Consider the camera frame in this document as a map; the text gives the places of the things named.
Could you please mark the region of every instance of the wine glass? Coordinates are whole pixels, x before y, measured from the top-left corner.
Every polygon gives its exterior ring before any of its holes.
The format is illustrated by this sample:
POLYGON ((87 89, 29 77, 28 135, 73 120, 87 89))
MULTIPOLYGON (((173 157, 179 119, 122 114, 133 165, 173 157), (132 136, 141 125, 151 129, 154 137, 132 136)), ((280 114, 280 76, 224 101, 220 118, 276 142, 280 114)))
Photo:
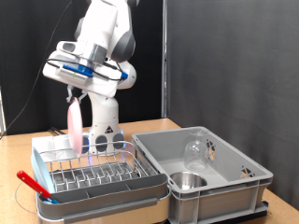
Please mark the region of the wine glass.
POLYGON ((203 143, 203 136, 208 134, 204 128, 193 128, 190 134, 196 136, 196 140, 190 142, 185 148, 184 164, 185 167, 193 171, 204 171, 207 167, 207 147, 203 143))

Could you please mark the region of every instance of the stainless steel bowl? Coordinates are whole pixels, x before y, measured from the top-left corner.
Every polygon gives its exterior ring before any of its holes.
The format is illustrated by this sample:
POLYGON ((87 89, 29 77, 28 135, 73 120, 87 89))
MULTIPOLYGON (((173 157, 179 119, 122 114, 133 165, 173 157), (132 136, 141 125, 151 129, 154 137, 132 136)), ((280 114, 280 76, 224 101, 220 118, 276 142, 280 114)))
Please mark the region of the stainless steel bowl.
POLYGON ((207 182, 203 177, 189 172, 174 173, 171 174, 170 177, 180 189, 195 189, 207 185, 207 182))

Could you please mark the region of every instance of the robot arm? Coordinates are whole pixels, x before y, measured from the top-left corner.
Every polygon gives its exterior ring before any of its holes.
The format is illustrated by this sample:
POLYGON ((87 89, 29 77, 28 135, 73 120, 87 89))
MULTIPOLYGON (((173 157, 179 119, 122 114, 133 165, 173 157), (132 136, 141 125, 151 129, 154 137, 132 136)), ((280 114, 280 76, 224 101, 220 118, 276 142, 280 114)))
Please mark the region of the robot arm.
POLYGON ((78 25, 77 42, 59 42, 44 75, 106 97, 115 95, 118 84, 120 89, 133 86, 135 69, 126 61, 135 49, 130 6, 137 4, 137 0, 93 0, 78 25))
MULTIPOLYGON (((92 102, 93 126, 88 137, 91 145, 123 140, 119 127, 119 105, 113 98, 117 89, 135 84, 136 71, 127 62, 135 50, 131 8, 139 0, 92 0, 85 18, 75 32, 76 42, 59 42, 48 59, 43 74, 83 89, 92 102)), ((90 147, 89 151, 112 152, 122 144, 90 147)))

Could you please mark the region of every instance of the wooden table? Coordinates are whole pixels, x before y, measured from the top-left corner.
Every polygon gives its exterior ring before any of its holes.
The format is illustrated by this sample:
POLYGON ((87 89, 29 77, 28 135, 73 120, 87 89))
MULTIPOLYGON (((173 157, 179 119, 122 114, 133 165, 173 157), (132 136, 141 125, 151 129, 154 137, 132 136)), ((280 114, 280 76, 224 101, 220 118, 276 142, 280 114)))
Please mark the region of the wooden table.
MULTIPOLYGON (((143 133, 179 128, 170 119, 156 119, 120 124, 124 129, 124 139, 132 140, 133 133, 143 133)), ((0 141, 2 157, 0 158, 0 222, 6 224, 36 224, 35 214, 21 209, 15 199, 14 192, 21 181, 16 177, 19 170, 32 174, 31 139, 33 137, 50 136, 50 133, 28 133, 6 136, 0 141)), ((285 203, 268 189, 263 194, 263 200, 269 202, 268 216, 260 217, 246 224, 298 224, 299 212, 285 203)), ((18 190, 18 202, 27 210, 35 212, 35 193, 25 185, 18 190)))

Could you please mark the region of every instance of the black backdrop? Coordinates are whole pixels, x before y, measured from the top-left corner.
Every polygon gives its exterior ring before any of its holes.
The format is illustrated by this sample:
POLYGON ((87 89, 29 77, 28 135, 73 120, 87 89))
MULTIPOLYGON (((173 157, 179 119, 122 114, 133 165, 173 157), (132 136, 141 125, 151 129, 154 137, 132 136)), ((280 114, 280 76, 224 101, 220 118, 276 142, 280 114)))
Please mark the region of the black backdrop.
MULTIPOLYGON (((67 0, 11 0, 0 2, 0 85, 7 125, 25 104, 36 79, 42 57, 67 0)), ((50 45, 47 57, 59 41, 74 41, 78 20, 88 4, 75 0, 66 12, 50 45)), ((137 82, 116 94, 120 122, 157 119, 161 116, 161 70, 163 1, 142 0, 132 12, 135 54, 129 61, 137 82)), ((51 126, 66 128, 68 104, 66 85, 40 75, 32 99, 8 134, 46 131, 51 126)), ((83 125, 92 125, 88 97, 81 104, 83 125)))
POLYGON ((297 0, 171 0, 167 11, 170 119, 207 127, 260 163, 296 209, 298 10, 297 0))

